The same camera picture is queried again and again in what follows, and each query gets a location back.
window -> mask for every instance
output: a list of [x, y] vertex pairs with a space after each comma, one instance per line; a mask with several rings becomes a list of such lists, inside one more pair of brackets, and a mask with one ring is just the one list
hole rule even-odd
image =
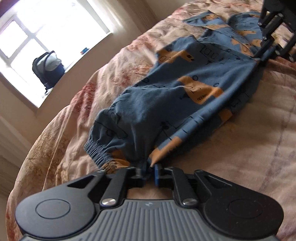
[[54, 50], [67, 69], [108, 32], [86, 0], [20, 0], [0, 18], [0, 72], [39, 107], [45, 87], [33, 60]]

blue garment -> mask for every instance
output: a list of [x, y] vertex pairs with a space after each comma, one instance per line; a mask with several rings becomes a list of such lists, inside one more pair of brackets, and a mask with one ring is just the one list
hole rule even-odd
[[262, 38], [257, 12], [226, 24], [208, 11], [185, 20], [206, 29], [198, 40], [180, 37], [157, 52], [148, 75], [100, 111], [85, 151], [98, 167], [121, 159], [150, 165], [190, 136], [195, 143], [241, 109], [261, 79], [253, 55]]

window sill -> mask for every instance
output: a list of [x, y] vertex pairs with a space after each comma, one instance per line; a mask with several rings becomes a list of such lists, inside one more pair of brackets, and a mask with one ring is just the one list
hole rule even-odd
[[[112, 35], [111, 32], [107, 33], [106, 35], [104, 35], [97, 44], [100, 44], [100, 42], [102, 40], [104, 40], [105, 38], [108, 38], [108, 36]], [[71, 63], [71, 65], [65, 70], [65, 74], [67, 75], [67, 72], [75, 66], [75, 64], [77, 62], [79, 62], [85, 55], [88, 54], [88, 52], [94, 47], [94, 46], [90, 46], [88, 47], [89, 50], [87, 50], [83, 55], [79, 56], [76, 60], [74, 60], [74, 62]], [[38, 109], [43, 105], [45, 99], [51, 94], [52, 90], [55, 88], [53, 87], [52, 89], [49, 90], [49, 92], [43, 97], [42, 101], [40, 102], [40, 106], [36, 106], [35, 104], [33, 104], [30, 100], [28, 100], [22, 93], [20, 93], [1, 73], [0, 73], [0, 81], [5, 85], [5, 87], [7, 87], [21, 102], [23, 102], [28, 108], [30, 108], [34, 113], [36, 113], [38, 111]]]

metal screw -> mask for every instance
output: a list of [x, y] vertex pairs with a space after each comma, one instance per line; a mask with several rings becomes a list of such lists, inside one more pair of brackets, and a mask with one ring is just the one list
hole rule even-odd
[[186, 206], [193, 206], [197, 204], [197, 200], [193, 198], [185, 198], [182, 203]]
[[104, 206], [113, 206], [116, 203], [114, 198], [105, 198], [101, 201]]

bed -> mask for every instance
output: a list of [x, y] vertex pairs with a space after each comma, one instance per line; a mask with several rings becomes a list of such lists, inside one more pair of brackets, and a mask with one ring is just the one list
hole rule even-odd
[[[238, 12], [260, 11], [261, 0], [199, 0], [186, 3], [172, 15], [123, 48], [95, 72], [71, 103], [45, 128], [28, 153], [7, 203], [8, 241], [18, 241], [17, 204], [25, 197], [97, 170], [83, 149], [97, 113], [109, 107], [128, 86], [138, 82], [156, 61], [155, 52], [173, 40], [204, 28], [182, 20], [210, 10], [223, 19]], [[288, 38], [280, 27], [279, 43]], [[282, 58], [269, 60], [256, 93], [242, 111], [206, 141], [182, 155], [170, 156], [166, 165], [193, 173], [203, 169], [276, 199], [284, 209], [277, 234], [282, 241], [296, 240], [296, 64]], [[109, 172], [128, 163], [114, 163]], [[131, 189], [139, 199], [168, 198], [170, 192], [148, 183]]]

